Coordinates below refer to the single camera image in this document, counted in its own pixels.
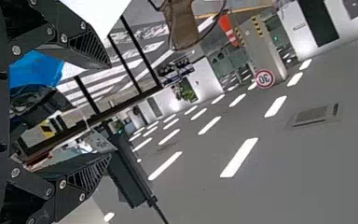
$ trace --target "blue object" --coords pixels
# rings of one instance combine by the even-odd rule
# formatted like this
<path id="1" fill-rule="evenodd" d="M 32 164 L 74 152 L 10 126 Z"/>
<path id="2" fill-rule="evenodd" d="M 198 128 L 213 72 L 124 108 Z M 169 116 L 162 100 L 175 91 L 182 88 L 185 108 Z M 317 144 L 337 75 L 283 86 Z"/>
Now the blue object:
<path id="1" fill-rule="evenodd" d="M 9 67 L 10 88 L 31 84 L 56 87 L 62 78 L 64 61 L 30 51 Z"/>

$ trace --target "white wall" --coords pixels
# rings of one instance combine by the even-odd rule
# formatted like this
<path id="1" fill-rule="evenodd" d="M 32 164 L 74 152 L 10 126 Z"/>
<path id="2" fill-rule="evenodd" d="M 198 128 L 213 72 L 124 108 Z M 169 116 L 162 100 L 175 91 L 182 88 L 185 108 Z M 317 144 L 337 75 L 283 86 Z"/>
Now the white wall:
<path id="1" fill-rule="evenodd" d="M 213 69 L 207 58 L 203 58 L 195 63 L 194 68 L 196 71 L 190 74 L 188 81 L 199 97 L 199 100 L 193 104 L 186 101 L 177 101 L 171 88 L 165 89 L 154 96 L 163 117 L 184 110 L 192 105 L 202 103 L 223 93 L 223 89 L 214 75 Z M 141 109 L 145 116 L 146 114 L 147 116 L 150 116 L 149 113 L 153 113 L 152 111 L 143 110 L 142 107 Z"/>
<path id="2" fill-rule="evenodd" d="M 300 61 L 358 39 L 358 17 L 351 20 L 340 0 L 325 0 L 325 4 L 338 31 L 339 40 L 320 48 L 316 45 L 308 25 L 296 31 L 293 30 L 302 23 L 307 24 L 298 2 L 287 4 L 283 14 L 281 10 L 278 13 Z"/>

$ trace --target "bolt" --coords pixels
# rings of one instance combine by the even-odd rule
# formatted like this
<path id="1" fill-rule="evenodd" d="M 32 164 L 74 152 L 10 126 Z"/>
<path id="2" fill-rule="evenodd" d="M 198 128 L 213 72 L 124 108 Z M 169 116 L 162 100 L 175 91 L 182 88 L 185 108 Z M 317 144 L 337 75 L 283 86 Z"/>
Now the bolt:
<path id="1" fill-rule="evenodd" d="M 68 36 L 66 36 L 66 34 L 62 34 L 61 35 L 61 41 L 62 41 L 62 43 L 68 42 Z"/>
<path id="2" fill-rule="evenodd" d="M 46 196 L 50 196 L 53 193 L 53 189 L 46 190 Z"/>
<path id="3" fill-rule="evenodd" d="M 79 201 L 83 202 L 86 199 L 86 194 L 80 194 Z"/>
<path id="4" fill-rule="evenodd" d="M 81 28 L 82 30 L 86 30 L 86 27 L 87 27 L 86 23 L 82 21 L 82 22 L 80 23 L 80 28 Z"/>
<path id="5" fill-rule="evenodd" d="M 53 35 L 53 29 L 51 29 L 50 27 L 48 28 L 48 35 Z"/>
<path id="6" fill-rule="evenodd" d="M 13 46 L 13 48 L 11 48 L 11 51 L 13 51 L 14 55 L 20 55 L 21 54 L 21 49 L 17 45 Z"/>
<path id="7" fill-rule="evenodd" d="M 31 219 L 28 221 L 28 224 L 34 224 L 34 218 L 31 218 Z"/>
<path id="8" fill-rule="evenodd" d="M 66 187 L 66 180 L 61 181 L 60 189 L 64 189 Z"/>
<path id="9" fill-rule="evenodd" d="M 12 178 L 16 178 L 17 176 L 19 176 L 21 173 L 21 170 L 19 168 L 14 168 L 12 171 L 11 171 L 11 177 Z"/>

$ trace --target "speed limit sign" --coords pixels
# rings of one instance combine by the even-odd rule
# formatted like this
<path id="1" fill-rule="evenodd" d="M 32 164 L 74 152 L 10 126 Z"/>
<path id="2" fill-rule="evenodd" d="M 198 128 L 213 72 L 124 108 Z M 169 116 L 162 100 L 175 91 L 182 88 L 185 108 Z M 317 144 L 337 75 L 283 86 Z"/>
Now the speed limit sign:
<path id="1" fill-rule="evenodd" d="M 267 69 L 259 70 L 255 74 L 257 86 L 261 89 L 268 89 L 275 84 L 275 76 Z"/>

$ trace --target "ceiling light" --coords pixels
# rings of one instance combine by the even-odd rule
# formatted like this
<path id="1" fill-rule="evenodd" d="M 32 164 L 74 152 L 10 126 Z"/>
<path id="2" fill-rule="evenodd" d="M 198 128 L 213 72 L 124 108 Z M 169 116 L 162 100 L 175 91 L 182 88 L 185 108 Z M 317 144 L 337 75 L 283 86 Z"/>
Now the ceiling light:
<path id="1" fill-rule="evenodd" d="M 287 96 L 281 96 L 275 100 L 275 102 L 272 104 L 272 106 L 267 111 L 264 118 L 270 118 L 275 116 L 278 111 L 281 109 L 281 106 L 283 105 L 284 101 L 286 100 Z"/>
<path id="2" fill-rule="evenodd" d="M 312 59 L 308 59 L 305 62 L 301 64 L 300 71 L 307 69 L 310 66 L 310 63 L 312 62 Z"/>
<path id="3" fill-rule="evenodd" d="M 167 130 L 169 128 L 171 128 L 171 126 L 173 126 L 173 124 L 175 124 L 177 121 L 179 121 L 179 119 L 174 119 L 173 121 L 171 121 L 169 124 L 167 124 L 163 130 Z"/>
<path id="4" fill-rule="evenodd" d="M 228 88 L 229 91 L 234 91 L 240 84 L 235 84 L 235 86 L 232 86 L 230 88 Z"/>
<path id="5" fill-rule="evenodd" d="M 138 131 L 136 131 L 134 134 L 141 133 L 144 129 L 145 129 L 145 127 L 142 127 L 141 129 L 139 129 Z"/>
<path id="6" fill-rule="evenodd" d="M 158 128 L 158 126 L 150 129 L 149 131 L 147 131 L 147 133 L 144 133 L 144 137 L 147 137 L 148 135 L 150 135 L 153 131 L 155 131 Z"/>
<path id="7" fill-rule="evenodd" d="M 303 75 L 303 73 L 295 74 L 292 79 L 290 79 L 290 81 L 287 83 L 287 87 L 295 86 Z"/>
<path id="8" fill-rule="evenodd" d="M 130 138 L 130 142 L 132 142 L 133 140 L 137 139 L 139 136 L 141 136 L 141 133 L 137 133 L 132 138 Z"/>
<path id="9" fill-rule="evenodd" d="M 156 126 L 158 123 L 159 123 L 159 121 L 157 120 L 156 122 L 150 124 L 149 127 L 147 127 L 147 130 L 150 130 L 151 128 L 153 128 L 154 126 Z"/>
<path id="10" fill-rule="evenodd" d="M 170 121 L 171 119 L 173 119 L 174 117 L 176 117 L 176 114 L 172 114 L 170 115 L 167 119 L 165 119 L 163 122 L 166 123 L 168 121 Z"/>
<path id="11" fill-rule="evenodd" d="M 151 174 L 147 179 L 148 180 L 154 180 L 159 175 L 161 175 L 162 172 L 164 172 L 170 165 L 172 165 L 181 155 L 182 151 L 175 152 L 167 161 L 162 163 L 162 165 L 155 171 L 153 174 Z"/>
<path id="12" fill-rule="evenodd" d="M 252 85 L 248 88 L 248 91 L 253 90 L 257 86 L 257 82 L 252 83 Z"/>
<path id="13" fill-rule="evenodd" d="M 193 106 L 193 107 L 191 107 L 189 110 L 187 110 L 186 112 L 185 112 L 185 115 L 188 115 L 188 114 L 190 114 L 191 112 L 193 112 L 194 110 L 196 110 L 197 109 L 197 105 L 195 105 L 195 106 Z"/>
<path id="14" fill-rule="evenodd" d="M 242 144 L 240 149 L 238 149 L 237 153 L 231 159 L 231 161 L 228 163 L 226 168 L 223 170 L 220 177 L 222 177 L 222 178 L 233 177 L 237 173 L 238 169 L 240 169 L 243 161 L 245 161 L 246 157 L 252 151 L 252 148 L 255 146 L 257 141 L 258 141 L 258 138 L 247 139 Z"/>
<path id="15" fill-rule="evenodd" d="M 180 129 L 176 129 L 175 131 L 171 132 L 165 138 L 163 138 L 161 141 L 159 141 L 158 145 L 159 146 L 164 145 L 164 143 L 168 142 L 168 140 L 170 140 L 171 138 L 176 136 L 176 134 L 179 132 L 180 132 Z"/>
<path id="16" fill-rule="evenodd" d="M 217 104 L 221 99 L 223 99 L 225 97 L 225 94 L 221 94 L 221 95 L 219 95 L 216 99 L 214 99 L 213 101 L 212 101 L 212 105 L 215 105 L 215 104 Z"/>
<path id="17" fill-rule="evenodd" d="M 246 93 L 239 95 L 233 102 L 231 102 L 229 107 L 234 107 L 235 105 L 237 105 L 245 96 Z"/>
<path id="18" fill-rule="evenodd" d="M 201 109 L 200 112 L 197 113 L 195 116 L 193 116 L 193 118 L 191 118 L 190 120 L 195 120 L 195 119 L 199 118 L 203 113 L 206 112 L 206 110 L 207 110 L 207 108 Z"/>
<path id="19" fill-rule="evenodd" d="M 251 77 L 252 75 L 249 75 L 247 77 L 245 77 L 242 81 L 246 81 L 249 77 Z"/>
<path id="20" fill-rule="evenodd" d="M 106 214 L 106 216 L 104 216 L 103 220 L 104 220 L 105 222 L 109 222 L 110 220 L 112 220 L 112 218 L 113 218 L 114 216 L 115 216 L 114 213 L 108 213 L 108 214 Z"/>
<path id="21" fill-rule="evenodd" d="M 205 127 L 203 127 L 203 129 L 201 129 L 201 131 L 199 132 L 199 135 L 203 135 L 205 133 L 207 133 L 222 117 L 216 117 L 214 119 L 212 119 L 211 121 L 209 121 L 209 123 L 207 125 L 205 125 Z"/>
<path id="22" fill-rule="evenodd" d="M 138 151 L 139 149 L 141 149 L 142 147 L 146 146 L 147 143 L 151 142 L 153 138 L 147 138 L 146 140 L 144 140 L 141 144 L 139 144 L 138 147 L 134 148 L 132 151 Z"/>

